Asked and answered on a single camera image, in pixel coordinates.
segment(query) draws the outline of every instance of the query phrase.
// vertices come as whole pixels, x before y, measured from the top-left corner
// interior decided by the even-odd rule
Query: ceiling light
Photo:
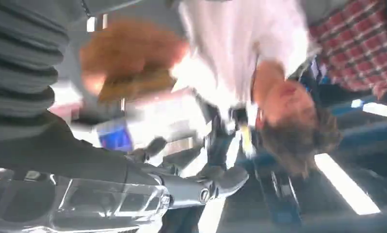
[[[352,108],[360,108],[360,107],[362,107],[362,105],[363,105],[363,101],[362,100],[353,100],[352,104],[351,104],[351,107]]]
[[[381,212],[372,199],[327,153],[315,155],[315,163],[358,215]]]
[[[380,103],[367,103],[363,105],[363,111],[387,117],[387,105],[383,105]]]
[[[86,21],[86,31],[91,33],[95,31],[95,23],[97,21],[97,18],[95,17],[89,17],[89,19]]]

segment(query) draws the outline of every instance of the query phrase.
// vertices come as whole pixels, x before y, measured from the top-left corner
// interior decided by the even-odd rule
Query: man's hand
[[[126,78],[146,67],[169,69],[188,50],[188,44],[155,24],[125,19],[95,32],[81,48],[85,87],[99,94],[107,78]]]

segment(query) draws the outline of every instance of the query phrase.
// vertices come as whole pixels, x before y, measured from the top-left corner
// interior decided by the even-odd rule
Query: red plaid shirt
[[[387,0],[353,0],[310,27],[332,83],[351,91],[387,91]]]

